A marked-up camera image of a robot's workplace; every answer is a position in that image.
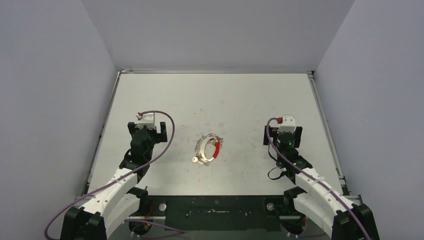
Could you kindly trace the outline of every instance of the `purple cable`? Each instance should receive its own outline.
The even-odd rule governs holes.
[[[136,229],[138,229],[139,227],[144,226],[144,224],[138,224],[137,226],[133,227],[131,229],[131,232],[134,232]]]
[[[289,161],[280,151],[278,151],[277,147],[274,145],[271,136],[270,136],[270,123],[271,121],[278,121],[277,117],[272,117],[268,120],[268,122],[266,123],[266,136],[268,137],[268,141],[269,144],[271,145],[271,147],[276,151],[276,153],[278,154],[278,156],[280,156],[282,159],[284,159],[284,161],[286,163],[288,163],[290,166],[292,166],[294,169],[296,169],[297,171],[303,173],[305,176],[307,176],[308,178],[310,178],[313,181],[316,181],[317,179],[311,175],[309,175],[308,173],[306,173],[305,171],[303,171],[302,169],[300,169],[298,166],[294,165],[291,161]],[[357,218],[357,216],[354,214],[354,212],[348,207],[348,205],[346,205],[346,203],[344,201],[342,201],[340,199],[339,196],[337,196],[337,194],[335,194],[327,185],[325,185],[323,182],[318,181],[318,184],[321,185],[322,187],[324,187],[327,191],[329,191],[331,193],[331,195],[339,202],[341,203],[341,205],[343,205],[343,207],[347,210],[347,212],[352,216],[353,220],[355,220],[356,224],[359,226],[360,230],[362,231],[363,235],[365,236],[366,240],[371,240],[370,236],[368,235],[367,230],[365,230],[365,227],[362,225],[362,223],[359,221],[359,219]]]
[[[323,237],[325,235],[327,235],[327,233],[323,232],[320,234],[311,234],[311,235],[297,235],[297,234],[293,234],[291,232],[289,232],[287,229],[285,229],[284,227],[282,227],[282,229],[284,229],[284,231],[288,234],[290,234],[291,237],[294,238],[299,238],[299,239],[307,239],[307,238],[319,238],[319,237]]]
[[[159,224],[159,223],[156,223],[156,222],[146,221],[146,220],[141,220],[141,219],[125,219],[124,222],[126,222],[126,223],[133,222],[133,223],[151,224],[153,226],[157,226],[157,227],[161,227],[161,228],[168,229],[168,230],[171,230],[171,231],[175,231],[175,233],[163,235],[163,236],[140,236],[141,238],[144,238],[144,239],[163,239],[163,238],[181,235],[181,234],[186,233],[183,230],[179,230],[179,229],[176,229],[176,228],[173,228],[173,227],[170,227],[170,226],[165,226],[165,225],[162,225],[162,224]]]
[[[117,182],[119,182],[119,181],[121,181],[122,179],[124,179],[124,178],[126,178],[126,177],[128,177],[129,175],[131,175],[131,174],[133,174],[133,173],[135,173],[135,172],[137,172],[137,171],[139,171],[140,169],[142,169],[142,168],[144,168],[144,167],[146,167],[146,166],[148,166],[148,165],[150,165],[150,164],[152,164],[154,161],[156,161],[156,160],[158,160],[160,157],[162,157],[162,155],[168,150],[168,148],[170,147],[170,145],[171,145],[171,143],[172,143],[172,140],[174,139],[174,134],[175,134],[175,123],[174,123],[174,120],[173,120],[173,118],[168,114],[168,113],[166,113],[166,112],[164,112],[164,111],[159,111],[159,110],[151,110],[151,111],[144,111],[144,112],[141,112],[141,114],[143,115],[143,114],[151,114],[151,113],[158,113],[158,114],[163,114],[163,115],[165,115],[165,116],[167,116],[168,118],[169,118],[169,120],[171,121],[171,123],[172,123],[172,134],[171,134],[171,137],[170,137],[170,139],[169,139],[169,142],[168,142],[168,145],[166,145],[166,147],[165,147],[165,149],[157,156],[157,157],[155,157],[154,159],[152,159],[152,160],[150,160],[149,162],[147,162],[146,164],[143,164],[143,165],[141,165],[141,166],[139,166],[139,167],[137,167],[136,169],[134,169],[134,170],[132,170],[132,171],[130,171],[130,172],[128,172],[128,173],[126,173],[125,175],[123,175],[123,176],[121,176],[121,177],[119,177],[118,179],[116,179],[116,181],[112,181],[112,182],[110,182],[110,183],[108,183],[108,184],[106,184],[106,185],[104,185],[104,186],[102,186],[102,187],[99,187],[99,188],[97,188],[96,190],[94,190],[94,191],[91,191],[91,192],[89,192],[89,193],[87,193],[87,194],[85,194],[85,195],[83,195],[83,196],[81,196],[80,198],[78,198],[78,199],[76,199],[76,200],[74,200],[73,202],[71,202],[71,203],[69,203],[68,205],[66,205],[64,208],[62,208],[58,213],[56,213],[54,216],[53,216],[53,218],[47,223],[47,226],[44,228],[44,237],[45,237],[45,239],[47,239],[47,240],[60,240],[60,239],[55,239],[55,238],[51,238],[50,236],[49,236],[49,233],[48,233],[48,231],[49,231],[49,227],[52,225],[52,223],[59,217],[59,215],[60,214],[62,214],[63,212],[65,212],[67,209],[69,209],[70,207],[72,207],[73,205],[75,205],[76,203],[78,203],[79,201],[81,201],[81,200],[83,200],[83,199],[85,199],[85,198],[87,198],[87,197],[90,197],[91,195],[93,195],[93,194],[96,194],[96,193],[98,193],[98,192],[100,192],[100,191],[103,191],[103,190],[105,190],[105,189],[107,189],[107,188],[109,188],[110,186],[112,186],[112,185],[114,185],[114,184],[116,184]]]

